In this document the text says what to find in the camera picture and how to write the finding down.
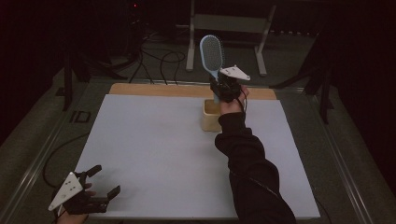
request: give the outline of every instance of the white triangular marker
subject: white triangular marker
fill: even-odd
[[[246,75],[241,69],[239,69],[236,65],[234,67],[229,68],[221,68],[220,72],[227,77],[235,77],[244,80],[250,80],[250,76]]]
[[[49,205],[49,210],[52,211],[57,208],[59,205],[71,199],[82,190],[83,187],[79,183],[76,175],[73,172],[70,172],[58,193],[55,195],[55,198],[52,200],[52,203]]]

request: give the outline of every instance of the robotic hand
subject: robotic hand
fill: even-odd
[[[221,101],[230,103],[241,94],[241,85],[237,79],[250,80],[250,77],[242,72],[236,65],[234,67],[219,70],[218,80],[210,77],[210,90],[212,90]]]
[[[102,166],[96,165],[87,172],[70,172],[62,185],[54,191],[55,196],[49,210],[53,211],[62,204],[70,215],[105,213],[109,202],[120,193],[120,186],[115,187],[103,198],[93,198],[85,191],[87,176],[91,177],[101,170]]]

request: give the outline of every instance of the finger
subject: finger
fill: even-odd
[[[84,187],[85,189],[89,189],[90,187],[92,187],[92,183],[86,183]]]
[[[85,193],[88,195],[88,196],[95,196],[96,195],[96,192],[95,191],[85,191]]]

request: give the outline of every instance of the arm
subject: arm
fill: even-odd
[[[279,193],[276,167],[265,159],[262,142],[245,126],[245,113],[236,102],[221,103],[222,127],[216,147],[228,158],[236,213],[242,223],[296,223]]]

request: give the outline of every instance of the hand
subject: hand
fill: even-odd
[[[85,189],[88,189],[92,186],[92,184],[86,184]],[[86,191],[87,193],[90,194],[90,196],[94,196],[96,192],[94,191]],[[82,214],[82,215],[70,215],[67,213],[67,211],[62,208],[61,211],[61,216],[58,217],[58,221],[56,224],[82,224],[84,221],[88,218],[88,214]]]
[[[242,103],[242,106],[245,106],[245,99],[249,94],[248,88],[244,85],[241,85],[241,94],[239,95],[238,99]],[[242,112],[243,108],[241,108],[241,105],[239,102],[234,99],[230,103],[225,103],[224,101],[220,102],[220,114],[229,114],[229,113],[237,113],[237,112]]]

